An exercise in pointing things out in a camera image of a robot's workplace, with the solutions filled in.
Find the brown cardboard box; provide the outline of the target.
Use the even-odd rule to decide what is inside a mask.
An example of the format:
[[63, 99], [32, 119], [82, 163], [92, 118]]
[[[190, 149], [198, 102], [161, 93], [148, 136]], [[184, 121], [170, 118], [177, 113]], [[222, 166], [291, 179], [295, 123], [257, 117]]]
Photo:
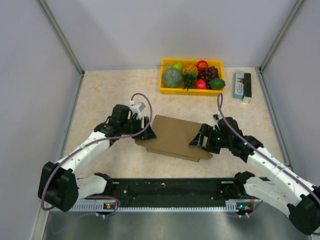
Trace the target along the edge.
[[148, 152], [192, 162], [210, 160], [213, 157], [201, 148], [189, 146], [201, 128], [200, 123], [156, 115], [151, 128], [156, 138], [135, 140], [136, 145], [146, 148]]

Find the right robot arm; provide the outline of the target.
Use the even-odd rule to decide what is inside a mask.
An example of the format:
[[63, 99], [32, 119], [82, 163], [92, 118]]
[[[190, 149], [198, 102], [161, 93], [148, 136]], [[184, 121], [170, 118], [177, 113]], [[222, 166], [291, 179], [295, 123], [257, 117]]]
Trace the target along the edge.
[[228, 149], [262, 172], [267, 181], [251, 172], [237, 173], [234, 194], [239, 198], [256, 197], [282, 212], [304, 235], [319, 235], [320, 188], [277, 160], [255, 137], [244, 135], [232, 117], [215, 114], [213, 118], [215, 125], [203, 123], [189, 146], [214, 154]]

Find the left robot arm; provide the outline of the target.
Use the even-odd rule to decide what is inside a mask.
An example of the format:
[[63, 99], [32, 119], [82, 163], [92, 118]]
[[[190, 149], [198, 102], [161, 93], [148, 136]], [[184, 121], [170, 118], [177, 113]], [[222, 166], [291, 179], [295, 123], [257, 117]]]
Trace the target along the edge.
[[89, 196], [98, 194], [109, 198], [114, 187], [108, 183], [106, 174], [96, 173], [81, 178], [80, 173], [117, 140], [132, 138], [146, 141], [157, 137], [150, 126], [150, 118], [141, 116], [145, 107], [142, 102], [131, 102], [130, 106], [117, 104], [106, 121], [98, 124], [69, 155], [56, 163], [47, 162], [42, 168], [38, 187], [41, 202], [67, 212], [78, 200]]

